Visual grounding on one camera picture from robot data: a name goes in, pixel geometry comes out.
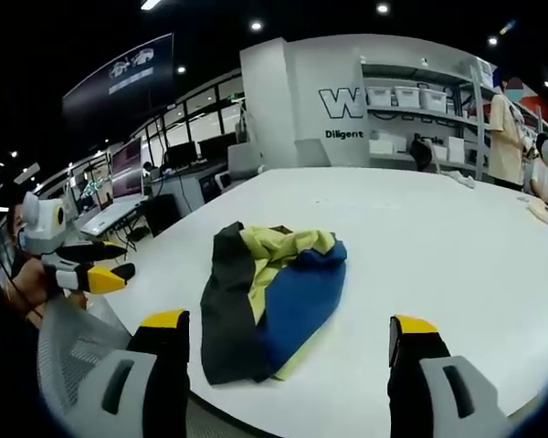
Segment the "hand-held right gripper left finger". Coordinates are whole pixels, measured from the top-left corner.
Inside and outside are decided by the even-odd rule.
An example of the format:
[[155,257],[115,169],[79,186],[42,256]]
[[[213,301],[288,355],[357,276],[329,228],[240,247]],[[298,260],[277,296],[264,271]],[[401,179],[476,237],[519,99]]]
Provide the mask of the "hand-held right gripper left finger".
[[189,312],[151,315],[79,385],[74,437],[186,437]]

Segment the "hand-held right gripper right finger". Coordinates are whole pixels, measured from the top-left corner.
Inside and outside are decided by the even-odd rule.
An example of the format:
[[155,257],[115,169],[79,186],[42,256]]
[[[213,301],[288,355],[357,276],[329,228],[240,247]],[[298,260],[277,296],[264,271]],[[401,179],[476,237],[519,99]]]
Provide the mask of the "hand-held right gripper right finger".
[[453,356],[426,320],[390,317],[387,395],[392,437],[505,437],[511,422],[495,386]]

